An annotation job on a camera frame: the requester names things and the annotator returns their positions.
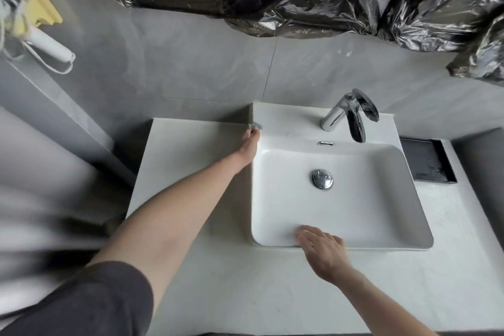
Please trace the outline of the person's left forearm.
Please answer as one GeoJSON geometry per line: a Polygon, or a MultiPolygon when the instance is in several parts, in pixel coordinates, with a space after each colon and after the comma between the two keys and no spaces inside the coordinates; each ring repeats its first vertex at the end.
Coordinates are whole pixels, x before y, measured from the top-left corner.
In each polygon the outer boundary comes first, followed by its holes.
{"type": "Polygon", "coordinates": [[[157,193],[123,222],[91,264],[120,261],[138,269],[151,286],[156,311],[230,182],[254,157],[236,151],[157,193]]]}

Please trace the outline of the person's right forearm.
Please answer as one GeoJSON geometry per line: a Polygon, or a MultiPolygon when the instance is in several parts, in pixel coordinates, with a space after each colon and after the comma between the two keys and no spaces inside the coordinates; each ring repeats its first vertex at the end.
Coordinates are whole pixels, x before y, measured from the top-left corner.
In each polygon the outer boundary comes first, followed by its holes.
{"type": "Polygon", "coordinates": [[[357,311],[372,336],[438,336],[358,270],[340,271],[334,284],[357,311]]]}

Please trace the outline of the chrome faucet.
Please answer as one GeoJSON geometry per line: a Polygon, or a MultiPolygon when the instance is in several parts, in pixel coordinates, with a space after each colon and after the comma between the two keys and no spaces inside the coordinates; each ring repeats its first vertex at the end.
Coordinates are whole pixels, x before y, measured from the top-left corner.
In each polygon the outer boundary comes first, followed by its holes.
{"type": "Polygon", "coordinates": [[[379,122],[380,114],[375,104],[364,92],[354,88],[352,91],[345,93],[326,116],[320,120],[319,126],[325,132],[332,132],[338,123],[346,117],[352,139],[357,143],[365,143],[366,134],[359,113],[360,110],[369,120],[379,122]]]}

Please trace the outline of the person's left hand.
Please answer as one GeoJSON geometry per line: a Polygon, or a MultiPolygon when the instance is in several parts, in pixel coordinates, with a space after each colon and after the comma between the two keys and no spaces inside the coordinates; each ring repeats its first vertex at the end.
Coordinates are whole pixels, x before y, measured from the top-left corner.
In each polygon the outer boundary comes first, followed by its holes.
{"type": "Polygon", "coordinates": [[[238,148],[234,152],[234,154],[236,155],[236,157],[238,159],[238,163],[240,164],[240,167],[243,168],[243,167],[249,165],[253,161],[253,159],[256,155],[256,152],[257,152],[260,135],[259,135],[259,137],[255,137],[251,140],[244,140],[244,135],[243,135],[243,137],[238,145],[238,148]]]}

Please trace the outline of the chrome sink drain plug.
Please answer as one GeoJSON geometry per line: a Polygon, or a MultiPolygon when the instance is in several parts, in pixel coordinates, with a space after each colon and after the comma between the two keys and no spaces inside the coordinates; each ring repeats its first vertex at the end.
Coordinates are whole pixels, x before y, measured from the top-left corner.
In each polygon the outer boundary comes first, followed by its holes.
{"type": "Polygon", "coordinates": [[[317,169],[312,173],[312,183],[318,189],[328,190],[332,187],[333,182],[333,176],[325,169],[317,169]]]}

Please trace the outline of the person's right hand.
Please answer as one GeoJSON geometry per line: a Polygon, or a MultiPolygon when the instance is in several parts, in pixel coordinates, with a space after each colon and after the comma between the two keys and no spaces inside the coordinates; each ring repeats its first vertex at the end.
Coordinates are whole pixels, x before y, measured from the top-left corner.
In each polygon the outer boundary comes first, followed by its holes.
{"type": "Polygon", "coordinates": [[[301,247],[301,238],[307,238],[316,251],[316,261],[310,265],[314,273],[337,287],[343,286],[358,272],[350,263],[342,238],[328,235],[300,235],[300,227],[295,237],[301,247]]]}

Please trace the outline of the white handheld device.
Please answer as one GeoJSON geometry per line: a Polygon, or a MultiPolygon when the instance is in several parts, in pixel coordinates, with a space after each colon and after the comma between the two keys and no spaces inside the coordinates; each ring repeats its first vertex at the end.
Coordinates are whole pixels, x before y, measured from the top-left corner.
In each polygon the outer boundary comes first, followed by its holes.
{"type": "Polygon", "coordinates": [[[71,50],[37,27],[30,27],[23,39],[62,63],[72,63],[75,60],[75,54],[71,50]]]}

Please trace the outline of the yellow window squeegee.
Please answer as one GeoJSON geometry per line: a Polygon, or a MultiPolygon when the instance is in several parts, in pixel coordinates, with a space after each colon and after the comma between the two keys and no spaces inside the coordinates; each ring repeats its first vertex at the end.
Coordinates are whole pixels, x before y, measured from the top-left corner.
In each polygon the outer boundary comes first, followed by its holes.
{"type": "Polygon", "coordinates": [[[23,7],[24,16],[34,27],[62,24],[63,19],[50,0],[27,0],[23,7]]]}

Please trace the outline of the white ceramic sink basin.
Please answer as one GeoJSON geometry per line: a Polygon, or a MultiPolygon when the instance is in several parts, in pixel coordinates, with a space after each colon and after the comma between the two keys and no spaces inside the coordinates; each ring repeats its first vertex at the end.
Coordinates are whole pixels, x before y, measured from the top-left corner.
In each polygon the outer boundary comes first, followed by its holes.
{"type": "Polygon", "coordinates": [[[249,119],[263,126],[251,164],[249,238],[259,246],[297,246],[301,225],[343,238],[354,250],[428,250],[433,235],[392,114],[363,118],[366,142],[347,124],[319,126],[329,109],[254,102],[249,119]],[[334,142],[318,146],[317,142],[334,142]],[[321,190],[312,173],[334,182],[321,190]]]}

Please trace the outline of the person's dark grey sleeve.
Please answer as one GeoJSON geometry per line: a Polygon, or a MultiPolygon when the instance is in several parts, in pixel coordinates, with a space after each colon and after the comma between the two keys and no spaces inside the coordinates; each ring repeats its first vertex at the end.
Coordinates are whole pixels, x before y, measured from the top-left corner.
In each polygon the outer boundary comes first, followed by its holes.
{"type": "Polygon", "coordinates": [[[153,314],[153,290],[144,274],[107,261],[80,271],[0,336],[146,336],[153,314]]]}

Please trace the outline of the black rectangular tray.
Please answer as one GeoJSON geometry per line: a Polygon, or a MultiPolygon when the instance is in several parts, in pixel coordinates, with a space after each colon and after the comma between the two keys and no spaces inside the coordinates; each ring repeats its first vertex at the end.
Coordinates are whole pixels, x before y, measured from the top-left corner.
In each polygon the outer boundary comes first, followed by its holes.
{"type": "Polygon", "coordinates": [[[457,178],[439,139],[399,136],[413,180],[456,184],[457,178]]]}

